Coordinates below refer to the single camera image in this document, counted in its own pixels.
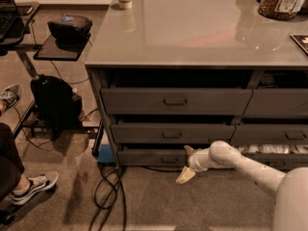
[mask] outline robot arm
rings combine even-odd
[[[208,168],[232,167],[252,179],[262,189],[276,194],[280,182],[286,175],[277,169],[246,158],[224,141],[215,141],[207,149],[194,150],[187,145],[185,148],[189,154],[189,166],[183,168],[176,180],[178,184],[184,184],[192,179],[196,172],[205,171]]]
[[[308,167],[299,167],[286,174],[246,158],[224,141],[215,141],[207,149],[185,148],[189,166],[184,167],[177,178],[178,184],[184,184],[196,172],[210,167],[232,167],[275,195],[273,231],[308,230]]]

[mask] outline sneaker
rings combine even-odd
[[[51,189],[53,186],[55,186],[58,180],[58,177],[59,177],[58,172],[50,171],[37,178],[28,178],[28,180],[30,181],[29,190],[22,195],[16,195],[12,193],[13,204],[14,205],[24,205],[35,194]]]
[[[9,87],[2,90],[0,94],[0,99],[6,102],[6,106],[4,110],[2,110],[1,114],[3,114],[6,110],[16,105],[21,98],[22,87],[18,84],[10,85]]]

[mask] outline black backpack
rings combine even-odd
[[[30,86],[39,120],[58,130],[81,128],[78,115],[82,111],[82,100],[67,82],[54,76],[40,75],[37,80],[31,81]]]

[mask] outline countertop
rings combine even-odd
[[[256,0],[113,0],[86,67],[308,69],[290,34],[308,34],[308,15],[273,20]]]

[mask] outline brown jar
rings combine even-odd
[[[296,17],[305,0],[261,0],[259,13],[272,19]]]

